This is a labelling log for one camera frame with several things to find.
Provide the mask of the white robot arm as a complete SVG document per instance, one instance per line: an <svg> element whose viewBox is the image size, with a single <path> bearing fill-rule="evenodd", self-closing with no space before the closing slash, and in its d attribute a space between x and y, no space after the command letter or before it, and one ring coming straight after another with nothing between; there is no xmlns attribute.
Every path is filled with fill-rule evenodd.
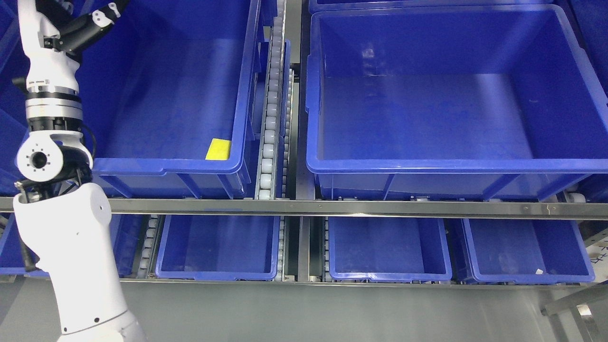
<svg viewBox="0 0 608 342"><path fill-rule="evenodd" d="M112 210L93 183L76 90L48 81L13 84L26 95L28 138L16 163L15 219L27 269L48 273L57 302L60 342L145 342L128 309L109 234Z"/></svg>

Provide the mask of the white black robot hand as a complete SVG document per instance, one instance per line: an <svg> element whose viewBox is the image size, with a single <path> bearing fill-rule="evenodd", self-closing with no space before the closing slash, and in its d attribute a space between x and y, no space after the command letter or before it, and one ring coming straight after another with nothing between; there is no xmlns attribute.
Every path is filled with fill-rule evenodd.
<svg viewBox="0 0 608 342"><path fill-rule="evenodd" d="M29 59L24 88L59 87L79 93L76 72L83 52L98 42L124 14L128 0L113 0L80 17L56 0L19 0L18 23L24 54Z"/></svg>

